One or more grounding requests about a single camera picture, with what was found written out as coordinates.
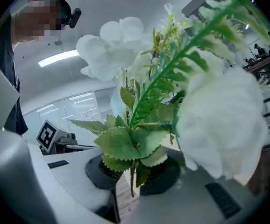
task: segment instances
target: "ceiling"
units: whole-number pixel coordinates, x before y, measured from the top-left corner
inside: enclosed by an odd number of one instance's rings
[[[27,0],[16,0],[11,5],[11,13],[20,9]],[[14,63],[21,81],[21,103],[24,103],[47,90],[79,79],[88,79],[80,73],[86,61],[80,57],[68,58],[45,67],[38,62],[63,51],[75,49],[82,35],[99,35],[99,29],[108,21],[118,21],[127,16],[139,17],[145,33],[151,33],[161,18],[167,16],[164,4],[185,7],[192,0],[66,0],[71,9],[79,7],[81,17],[74,29],[68,26],[60,34],[47,34],[37,42],[19,44],[14,53]],[[54,41],[61,38],[63,45]]]

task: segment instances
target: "neck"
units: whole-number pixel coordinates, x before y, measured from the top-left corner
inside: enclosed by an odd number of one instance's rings
[[[12,48],[13,48],[13,50],[18,45],[18,40],[17,40],[17,36],[16,36],[15,21],[16,21],[16,14],[14,16],[12,16],[11,23],[10,23],[10,35],[11,35]]]

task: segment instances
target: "flower bouquet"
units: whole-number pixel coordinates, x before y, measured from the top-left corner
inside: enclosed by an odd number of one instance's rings
[[[161,146],[167,135],[171,143],[176,138],[188,168],[202,166],[213,178],[248,174],[257,165],[268,134],[260,85],[242,68],[224,72],[223,59],[234,60],[227,44],[247,46],[242,24],[270,44],[269,24],[251,0],[206,3],[199,18],[166,4],[168,17],[152,36],[143,34],[140,19],[127,17],[76,45],[88,62],[82,73],[119,79],[125,112],[108,115],[104,124],[71,122],[98,136],[107,167],[130,169],[132,195],[135,174],[139,187],[167,159]]]

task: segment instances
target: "ceiling light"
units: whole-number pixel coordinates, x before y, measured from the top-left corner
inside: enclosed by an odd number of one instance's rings
[[[78,103],[80,103],[80,102],[87,101],[87,100],[90,100],[90,99],[93,99],[93,98],[89,98],[89,99],[83,99],[83,100],[80,100],[80,101],[74,102],[74,104],[78,104]]]
[[[69,98],[69,100],[79,99],[79,98],[82,98],[82,97],[85,97],[85,96],[90,96],[90,95],[92,95],[92,93],[87,93],[87,94],[83,94],[83,95],[74,96],[74,97]]]
[[[56,109],[54,109],[54,110],[50,110],[50,111],[48,111],[48,112],[46,112],[46,113],[41,114],[41,116],[43,116],[43,115],[45,115],[45,114],[47,114],[47,113],[50,113],[50,112],[56,111],[56,110],[59,110],[59,109],[58,109],[58,108],[56,108]]]
[[[41,67],[44,67],[46,65],[49,65],[53,62],[58,62],[60,60],[63,60],[63,59],[66,59],[66,58],[69,58],[69,57],[73,57],[73,56],[79,56],[77,50],[70,50],[70,51],[66,51],[66,52],[63,52],[63,53],[60,53],[60,54],[57,54],[55,56],[51,56],[47,59],[44,59],[42,61],[40,61],[38,64],[41,66]]]
[[[69,115],[69,116],[64,117],[64,118],[61,118],[61,119],[66,119],[66,118],[68,118],[68,117],[72,117],[72,116],[74,116],[74,115],[72,114],[72,115]]]
[[[48,108],[53,107],[53,106],[54,106],[53,104],[47,105],[47,106],[45,106],[43,108],[38,109],[36,112],[40,112],[42,110],[48,109]]]

